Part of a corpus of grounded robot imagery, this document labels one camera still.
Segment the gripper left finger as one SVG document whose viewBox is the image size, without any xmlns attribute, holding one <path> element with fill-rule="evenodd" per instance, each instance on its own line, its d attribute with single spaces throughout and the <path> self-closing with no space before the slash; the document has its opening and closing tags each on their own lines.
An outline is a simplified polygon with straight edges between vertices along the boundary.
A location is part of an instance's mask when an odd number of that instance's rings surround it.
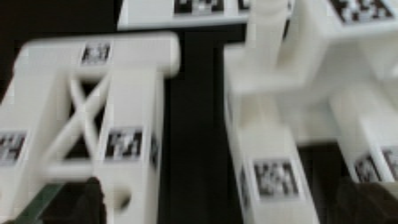
<svg viewBox="0 0 398 224">
<path fill-rule="evenodd" d="M 47 184 L 10 224 L 106 224 L 104 194 L 95 177 Z"/>
</svg>

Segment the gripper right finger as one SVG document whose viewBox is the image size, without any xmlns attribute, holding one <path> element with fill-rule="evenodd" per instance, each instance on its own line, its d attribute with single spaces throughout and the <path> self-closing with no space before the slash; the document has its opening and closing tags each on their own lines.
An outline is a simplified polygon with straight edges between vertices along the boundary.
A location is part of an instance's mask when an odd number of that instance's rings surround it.
<svg viewBox="0 0 398 224">
<path fill-rule="evenodd" d="M 398 182 L 340 180 L 330 224 L 398 224 Z"/>
</svg>

